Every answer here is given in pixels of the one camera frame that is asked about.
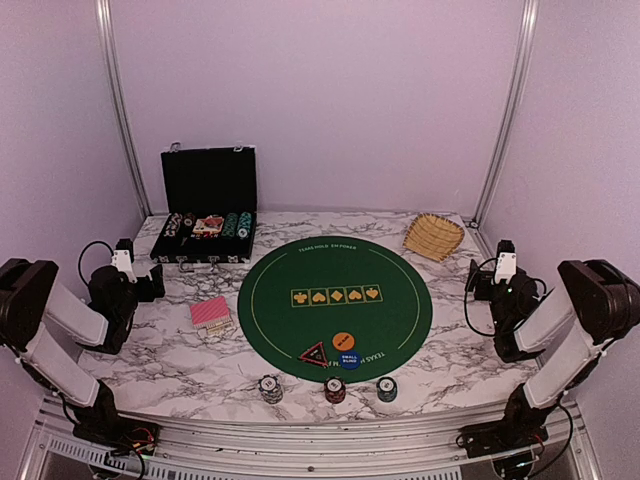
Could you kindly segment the green chips row in case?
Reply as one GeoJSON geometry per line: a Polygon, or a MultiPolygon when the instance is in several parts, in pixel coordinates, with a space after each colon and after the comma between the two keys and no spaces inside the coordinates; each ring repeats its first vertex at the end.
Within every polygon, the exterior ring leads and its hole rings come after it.
{"type": "Polygon", "coordinates": [[[229,213],[224,220],[221,237],[224,239],[232,239],[236,235],[238,227],[239,215],[237,213],[229,213]]]}

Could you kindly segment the round green poker mat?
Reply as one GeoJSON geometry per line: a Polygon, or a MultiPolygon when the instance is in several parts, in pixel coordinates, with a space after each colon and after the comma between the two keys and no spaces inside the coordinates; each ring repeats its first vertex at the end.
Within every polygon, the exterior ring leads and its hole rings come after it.
{"type": "Polygon", "coordinates": [[[322,383],[383,377],[407,364],[425,343],[434,307],[417,270],[370,241],[320,236],[285,244],[259,260],[245,277],[237,312],[251,347],[277,371],[322,383]],[[332,338],[349,332],[362,357],[355,370],[340,367],[332,338]],[[322,341],[328,367],[298,357],[322,341]]]}

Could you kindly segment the black poker chip case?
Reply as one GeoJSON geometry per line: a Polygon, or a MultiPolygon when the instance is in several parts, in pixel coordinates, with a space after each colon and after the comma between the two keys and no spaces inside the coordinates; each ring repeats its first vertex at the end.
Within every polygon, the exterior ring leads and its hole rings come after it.
{"type": "Polygon", "coordinates": [[[174,238],[163,237],[162,227],[150,257],[162,264],[248,263],[251,259],[257,224],[257,166],[253,146],[180,149],[173,146],[161,154],[161,164],[169,216],[193,213],[225,217],[231,213],[252,214],[251,233],[224,239],[194,238],[194,228],[181,224],[174,238]]]}

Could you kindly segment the red playing card deck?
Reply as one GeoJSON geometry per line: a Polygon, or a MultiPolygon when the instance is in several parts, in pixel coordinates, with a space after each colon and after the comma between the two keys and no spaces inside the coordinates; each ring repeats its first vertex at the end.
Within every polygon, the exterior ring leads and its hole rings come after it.
{"type": "Polygon", "coordinates": [[[200,335],[215,335],[234,326],[231,311],[223,296],[189,307],[193,328],[200,335]]]}

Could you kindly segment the black triangular dealer button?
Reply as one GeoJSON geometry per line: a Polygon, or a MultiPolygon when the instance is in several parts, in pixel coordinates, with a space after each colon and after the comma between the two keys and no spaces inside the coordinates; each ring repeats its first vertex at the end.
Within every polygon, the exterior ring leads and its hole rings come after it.
{"type": "Polygon", "coordinates": [[[315,345],[305,350],[298,359],[302,362],[320,366],[322,368],[328,367],[328,359],[324,343],[322,341],[317,342],[315,345]]]}

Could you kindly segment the orange big blind button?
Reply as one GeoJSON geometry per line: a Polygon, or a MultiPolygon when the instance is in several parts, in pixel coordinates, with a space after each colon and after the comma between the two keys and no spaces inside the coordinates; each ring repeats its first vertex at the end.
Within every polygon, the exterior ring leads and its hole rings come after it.
{"type": "Polygon", "coordinates": [[[349,332],[338,332],[332,338],[332,345],[338,352],[351,351],[355,344],[355,337],[349,332]]]}

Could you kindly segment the teal chips row in case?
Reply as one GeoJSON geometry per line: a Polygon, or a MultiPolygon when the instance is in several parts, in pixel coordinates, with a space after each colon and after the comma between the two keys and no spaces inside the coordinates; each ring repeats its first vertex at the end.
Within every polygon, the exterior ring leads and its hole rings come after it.
{"type": "Polygon", "coordinates": [[[250,212],[242,212],[238,218],[236,226],[236,236],[245,239],[251,233],[252,214],[250,212]]]}

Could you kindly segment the blue small blind button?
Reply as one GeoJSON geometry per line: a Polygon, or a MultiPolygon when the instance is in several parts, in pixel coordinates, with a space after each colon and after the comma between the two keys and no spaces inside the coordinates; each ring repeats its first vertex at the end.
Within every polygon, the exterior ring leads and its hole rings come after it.
{"type": "Polygon", "coordinates": [[[345,351],[340,353],[338,362],[345,370],[355,370],[361,365],[362,357],[355,351],[345,351]]]}

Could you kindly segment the card deck in case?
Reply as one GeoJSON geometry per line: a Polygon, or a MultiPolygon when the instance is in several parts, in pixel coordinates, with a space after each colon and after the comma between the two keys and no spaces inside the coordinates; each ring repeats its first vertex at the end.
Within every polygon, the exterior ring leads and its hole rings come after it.
{"type": "Polygon", "coordinates": [[[219,235],[224,226],[224,218],[219,215],[209,215],[198,218],[192,230],[194,238],[210,238],[219,235]]]}

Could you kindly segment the right aluminium frame post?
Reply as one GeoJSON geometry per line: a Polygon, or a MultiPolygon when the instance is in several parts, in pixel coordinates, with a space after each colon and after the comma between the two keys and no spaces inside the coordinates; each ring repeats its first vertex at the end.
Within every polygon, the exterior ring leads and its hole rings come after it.
{"type": "Polygon", "coordinates": [[[477,229],[482,226],[488,216],[501,170],[507,157],[513,125],[528,78],[539,6],[540,2],[538,0],[525,0],[523,2],[521,23],[503,115],[480,197],[470,221],[477,229]]]}

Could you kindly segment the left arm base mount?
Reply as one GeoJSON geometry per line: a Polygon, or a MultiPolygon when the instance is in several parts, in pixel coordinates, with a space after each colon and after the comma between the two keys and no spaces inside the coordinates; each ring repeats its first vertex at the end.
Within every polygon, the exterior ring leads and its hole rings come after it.
{"type": "Polygon", "coordinates": [[[79,424],[73,427],[77,438],[112,447],[125,452],[125,446],[132,447],[137,453],[152,455],[156,449],[160,426],[153,422],[124,419],[124,424],[107,431],[98,426],[79,424]]]}

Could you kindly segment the teal chip stack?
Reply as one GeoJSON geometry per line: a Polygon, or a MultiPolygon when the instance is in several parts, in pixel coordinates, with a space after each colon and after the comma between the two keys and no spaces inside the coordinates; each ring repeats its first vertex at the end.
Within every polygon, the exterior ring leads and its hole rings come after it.
{"type": "Polygon", "coordinates": [[[398,395],[398,385],[396,381],[389,376],[379,378],[376,382],[376,394],[381,402],[393,402],[398,395]]]}

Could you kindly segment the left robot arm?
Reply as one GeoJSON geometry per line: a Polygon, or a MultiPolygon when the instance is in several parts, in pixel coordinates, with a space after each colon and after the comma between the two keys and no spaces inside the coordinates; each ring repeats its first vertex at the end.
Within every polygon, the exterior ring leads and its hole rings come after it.
{"type": "Polygon", "coordinates": [[[114,447],[149,447],[157,424],[122,415],[112,389],[81,367],[61,340],[107,355],[132,331],[142,294],[114,266],[91,275],[84,302],[58,278],[53,261],[11,258],[1,267],[1,343],[26,372],[58,396],[76,437],[114,447]]]}

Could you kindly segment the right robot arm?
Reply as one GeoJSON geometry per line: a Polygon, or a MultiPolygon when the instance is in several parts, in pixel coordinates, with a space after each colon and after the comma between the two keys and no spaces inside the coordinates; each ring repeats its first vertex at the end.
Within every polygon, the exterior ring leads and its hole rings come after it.
{"type": "Polygon", "coordinates": [[[498,356],[506,363],[535,359],[554,349],[538,373],[510,394],[498,421],[462,428],[472,456],[527,446],[543,437],[548,415],[584,381],[606,350],[639,323],[639,286],[606,260],[565,260],[560,284],[545,283],[508,257],[493,272],[472,263],[465,290],[489,304],[498,356]]]}

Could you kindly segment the brown chips in case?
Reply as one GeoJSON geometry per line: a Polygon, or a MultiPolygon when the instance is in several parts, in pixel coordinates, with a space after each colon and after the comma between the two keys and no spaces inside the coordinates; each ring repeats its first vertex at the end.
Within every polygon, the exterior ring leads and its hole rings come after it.
{"type": "Polygon", "coordinates": [[[184,228],[193,228],[196,221],[196,217],[193,213],[187,213],[183,216],[182,226],[184,228]]]}

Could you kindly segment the beige blue chips in case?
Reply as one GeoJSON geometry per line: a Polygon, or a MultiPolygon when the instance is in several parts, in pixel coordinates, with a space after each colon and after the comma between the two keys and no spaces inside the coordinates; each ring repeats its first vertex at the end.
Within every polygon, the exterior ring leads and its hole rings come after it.
{"type": "Polygon", "coordinates": [[[163,237],[174,238],[179,232],[183,216],[179,213],[171,214],[162,230],[163,237]]]}

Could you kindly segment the red black chip stack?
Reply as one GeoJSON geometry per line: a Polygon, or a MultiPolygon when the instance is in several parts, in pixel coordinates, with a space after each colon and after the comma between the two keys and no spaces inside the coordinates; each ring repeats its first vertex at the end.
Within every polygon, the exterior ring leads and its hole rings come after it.
{"type": "Polygon", "coordinates": [[[324,382],[324,394],[327,401],[339,404],[346,397],[346,384],[339,377],[330,377],[324,382]]]}

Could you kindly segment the woven bamboo tray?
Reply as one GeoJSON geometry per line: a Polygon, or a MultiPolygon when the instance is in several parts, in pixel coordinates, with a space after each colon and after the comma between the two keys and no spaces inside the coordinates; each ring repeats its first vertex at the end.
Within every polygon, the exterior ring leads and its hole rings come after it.
{"type": "Polygon", "coordinates": [[[422,213],[409,226],[403,246],[427,259],[443,262],[462,243],[464,229],[443,216],[422,213]]]}

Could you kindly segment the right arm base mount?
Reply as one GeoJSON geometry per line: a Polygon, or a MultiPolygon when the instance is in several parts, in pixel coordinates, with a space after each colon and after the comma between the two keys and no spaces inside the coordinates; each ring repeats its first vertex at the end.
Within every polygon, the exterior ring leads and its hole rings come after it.
{"type": "Polygon", "coordinates": [[[544,426],[527,429],[493,421],[461,428],[456,444],[466,451],[469,458],[476,458],[528,447],[548,438],[544,426]]]}

